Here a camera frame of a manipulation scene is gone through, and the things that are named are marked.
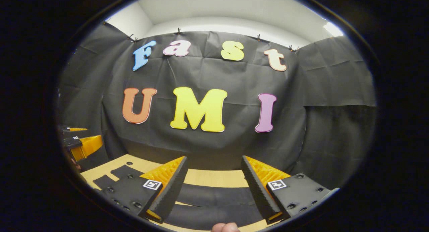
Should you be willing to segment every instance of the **purple letter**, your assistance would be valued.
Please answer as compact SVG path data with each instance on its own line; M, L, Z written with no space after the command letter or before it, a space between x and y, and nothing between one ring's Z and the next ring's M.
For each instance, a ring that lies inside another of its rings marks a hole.
M271 124L272 106L277 98L273 94L259 94L258 99L261 101L261 115L259 124L255 127L256 132L270 132L273 129Z

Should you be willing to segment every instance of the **blue letter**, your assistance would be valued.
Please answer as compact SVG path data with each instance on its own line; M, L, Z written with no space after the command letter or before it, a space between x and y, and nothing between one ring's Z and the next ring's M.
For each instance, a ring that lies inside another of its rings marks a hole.
M141 66L144 66L147 63L147 59L144 58L145 56L149 57L152 53L152 46L155 45L155 40L150 41L147 44L144 44L143 47L139 48L138 50L135 50L133 54L135 55L135 66L133 68L134 71L141 68Z

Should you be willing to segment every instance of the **white wall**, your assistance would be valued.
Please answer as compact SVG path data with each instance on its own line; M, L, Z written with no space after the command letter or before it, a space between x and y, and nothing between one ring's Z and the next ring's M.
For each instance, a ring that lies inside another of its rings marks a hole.
M141 39L152 28L153 24L138 2L125 7L108 19L107 23L130 36Z
M144 34L144 36L142 36L142 38L177 32L178 27L181 32L215 31L237 33L252 37L257 37L258 34L261 34L261 39L272 41L285 47L291 45L293 49L297 49L298 47L303 47L311 43L298 35L287 32L278 27L256 21L227 17L196 17L168 21L154 25Z

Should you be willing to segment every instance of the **letter m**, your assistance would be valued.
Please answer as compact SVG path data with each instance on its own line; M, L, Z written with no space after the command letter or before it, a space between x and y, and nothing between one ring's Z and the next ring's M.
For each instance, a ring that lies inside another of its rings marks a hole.
M201 125L203 131L222 132L225 126L222 125L222 105L227 97L224 90L209 90L204 99L198 104L198 101L189 87L178 87L173 90L177 97L176 112L174 120L170 126L176 129L186 129L187 123L184 116L188 118L192 129L196 129L205 116L204 123Z

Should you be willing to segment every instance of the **foam letter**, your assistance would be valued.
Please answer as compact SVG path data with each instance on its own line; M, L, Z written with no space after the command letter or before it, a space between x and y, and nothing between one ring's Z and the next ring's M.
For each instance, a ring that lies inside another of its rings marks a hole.
M150 41L149 43L144 44L143 47L141 47L141 48L139 48L133 52L133 55L135 55L135 65L133 67L134 71L138 70L139 68L141 68L142 66L144 66L148 62L148 60L144 57L150 56L150 54L152 53L151 47L155 44L156 44L155 40Z
M259 124L255 127L256 132L270 132L273 130L271 124L272 107L277 98L272 94L259 94L258 99L261 101L261 114Z
M198 101L189 87L178 87L173 90L177 96L176 112L174 120L170 126L176 129L186 129L187 123L184 116L188 118L192 129L196 129L205 115L204 123L201 125L203 131L222 132L225 126L222 125L222 106L227 92L224 90L209 90L204 99L198 104Z
M280 58L284 58L283 54L278 53L277 50L271 49L264 51L268 55L269 65L277 71L285 71L286 65L280 63Z
M186 41L186 40L172 41L170 45L174 45L174 46L168 46L162 51L165 55L176 55L178 57L183 57L189 53L188 52L188 49L190 47L189 41Z
M241 51L244 46L240 42L225 41L222 44L221 50L222 58L239 61L244 58L244 53Z
M134 97L138 93L137 88L126 88L124 90L124 105L122 106L122 115L130 123L141 124L149 117L150 104L152 97L157 93L156 89L146 88L141 91L144 95L143 105L140 114L136 115L133 112Z

